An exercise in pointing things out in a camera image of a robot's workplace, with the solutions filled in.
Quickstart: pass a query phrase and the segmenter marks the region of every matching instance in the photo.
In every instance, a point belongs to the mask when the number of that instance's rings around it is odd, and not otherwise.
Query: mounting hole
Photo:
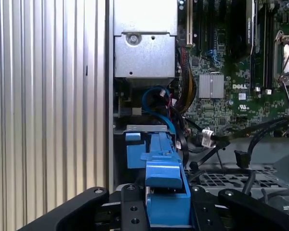
[[[128,189],[128,190],[134,190],[134,189],[135,189],[135,186],[130,185],[130,186],[127,187],[127,189]]]
[[[102,192],[104,192],[104,190],[103,189],[96,189],[94,192],[95,193],[102,193]]]
[[[132,224],[138,224],[140,222],[140,220],[139,219],[137,219],[137,218],[134,218],[133,220],[131,220],[131,223]]]
[[[138,208],[136,206],[131,207],[131,211],[135,212],[137,210],[138,210]]]

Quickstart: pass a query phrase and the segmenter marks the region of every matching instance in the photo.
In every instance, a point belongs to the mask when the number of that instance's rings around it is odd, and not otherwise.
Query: red wire
[[[169,95],[169,102],[168,102],[168,106],[167,106],[168,111],[169,111],[169,119],[170,119],[170,121],[171,121],[171,114],[170,114],[171,99],[172,99],[172,94]]]

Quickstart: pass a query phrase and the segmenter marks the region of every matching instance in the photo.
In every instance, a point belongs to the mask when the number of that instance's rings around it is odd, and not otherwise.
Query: motherboard
[[[289,1],[255,2],[252,55],[235,59],[229,32],[232,1],[213,2],[201,1],[195,13],[202,22],[193,35],[197,41],[188,51],[197,96],[185,116],[203,128],[224,133],[228,127],[241,129],[289,115],[289,85],[284,88],[275,79],[289,56],[289,45],[276,44],[279,33],[289,35]],[[289,137],[289,132],[271,135]]]

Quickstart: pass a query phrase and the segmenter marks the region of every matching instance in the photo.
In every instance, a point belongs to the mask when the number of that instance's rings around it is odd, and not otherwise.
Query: ribbed metal panel
[[[0,231],[105,186],[104,63],[105,0],[0,0]]]

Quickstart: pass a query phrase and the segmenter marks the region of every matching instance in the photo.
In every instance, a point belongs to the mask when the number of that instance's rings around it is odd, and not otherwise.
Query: dell logo
[[[246,84],[233,84],[232,89],[248,89]]]

